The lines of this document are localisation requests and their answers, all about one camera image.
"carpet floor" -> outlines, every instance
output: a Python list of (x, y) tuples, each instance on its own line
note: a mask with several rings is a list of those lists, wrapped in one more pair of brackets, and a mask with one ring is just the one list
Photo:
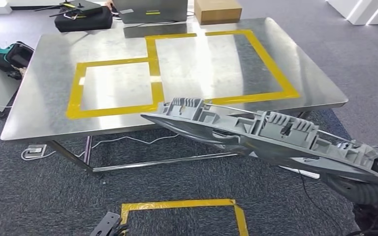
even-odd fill
[[(331, 110), (310, 120), (348, 138)], [(4, 120), (0, 119), (0, 131)], [(165, 129), (103, 135), (94, 142), (129, 135), (151, 141), (173, 135)], [(85, 139), (62, 141), (72, 152)], [(226, 157), (120, 170), (93, 177), (59, 154), (23, 161), (25, 144), (0, 141), (0, 236), (86, 236), (107, 211), (123, 203), (235, 199), (252, 236), (339, 236), (340, 229), (304, 193), (298, 174), (251, 157)], [(104, 143), (92, 152), (94, 167), (216, 153), (183, 137), (146, 145), (132, 140)], [(352, 204), (319, 180), (305, 178), (313, 201), (343, 233), (356, 230)], [(132, 211), (129, 236), (238, 235), (229, 206)]]

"stainless steel table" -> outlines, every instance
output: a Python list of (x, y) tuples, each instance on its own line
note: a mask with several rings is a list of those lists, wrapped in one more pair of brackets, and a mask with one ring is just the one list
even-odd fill
[[(255, 111), (336, 108), (346, 96), (270, 18), (43, 35), (1, 139), (46, 142), (89, 172), (92, 135), (150, 128), (140, 112), (173, 97)], [(85, 159), (55, 140), (88, 136)]]

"laptop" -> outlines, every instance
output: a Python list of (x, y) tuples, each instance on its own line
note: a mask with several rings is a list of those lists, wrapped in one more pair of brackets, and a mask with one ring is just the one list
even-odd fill
[(125, 24), (186, 21), (188, 0), (113, 0)]

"black bag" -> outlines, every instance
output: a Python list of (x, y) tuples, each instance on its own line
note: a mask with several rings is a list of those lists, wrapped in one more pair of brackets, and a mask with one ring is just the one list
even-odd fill
[(102, 13), (87, 16), (85, 18), (69, 19), (64, 15), (57, 16), (54, 24), (60, 32), (105, 30), (112, 26), (112, 15), (108, 7), (102, 7)]

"yellow tape square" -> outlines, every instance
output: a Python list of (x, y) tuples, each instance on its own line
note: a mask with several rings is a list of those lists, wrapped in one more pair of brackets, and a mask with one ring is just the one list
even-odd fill
[(246, 217), (244, 211), (235, 203), (234, 199), (205, 199), (205, 200), (186, 200), (171, 202), (153, 202), (153, 203), (130, 203), (121, 205), (121, 224), (128, 220), (128, 214), (132, 210), (153, 210), (183, 207), (219, 207), (233, 206), (235, 218), (237, 220), (238, 232), (240, 236), (248, 236)]
[[(242, 34), (253, 46), (256, 53), (261, 60), (267, 66), (273, 77), (279, 83), (282, 91), (267, 92), (259, 94), (240, 95), (232, 97), (220, 97), (213, 98), (212, 103), (217, 105), (235, 104), (235, 103), (248, 103), (248, 102), (260, 102), (278, 99), (290, 99), (300, 97), (300, 94), (296, 91), (294, 86), (289, 82), (283, 72), (279, 69), (276, 62), (267, 53), (263, 45), (258, 41), (254, 33), (249, 29), (242, 30), (230, 30), (230, 31), (217, 31), (207, 32), (206, 36), (216, 35), (231, 35)], [(147, 57), (146, 58), (134, 58), (134, 59), (120, 59), (120, 60), (108, 60), (108, 61), (92, 61), (77, 63), (76, 72), (73, 78), (73, 84), (71, 88), (70, 100), (67, 106), (66, 115), (70, 119), (101, 117), (111, 115), (123, 115), (134, 114), (142, 112), (152, 112), (157, 109), (159, 102), (164, 102), (163, 86), (161, 83), (160, 65), (158, 61), (156, 40), (168, 39), (168, 38), (184, 38), (184, 37), (196, 37), (195, 33), (183, 33), (183, 34), (167, 34), (167, 35), (154, 35), (147, 36)], [(150, 82), (152, 91), (152, 104), (118, 107), (108, 109), (97, 110), (81, 110), (81, 98), (83, 95), (83, 85), (80, 84), (81, 79), (86, 75), (86, 68), (92, 66), (105, 66), (105, 65), (118, 65), (127, 63), (141, 63), (147, 62), (150, 69)]]

